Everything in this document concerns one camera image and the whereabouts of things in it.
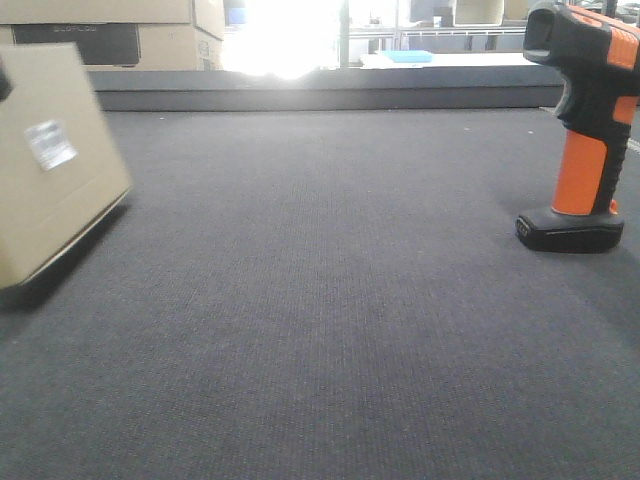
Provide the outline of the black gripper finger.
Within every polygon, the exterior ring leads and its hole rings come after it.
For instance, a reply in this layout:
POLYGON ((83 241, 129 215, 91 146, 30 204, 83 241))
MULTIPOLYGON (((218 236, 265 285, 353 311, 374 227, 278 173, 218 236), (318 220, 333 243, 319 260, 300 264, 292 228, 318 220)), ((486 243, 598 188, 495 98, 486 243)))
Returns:
POLYGON ((0 64, 0 101, 5 101, 13 90, 13 85, 6 72, 4 64, 0 64))

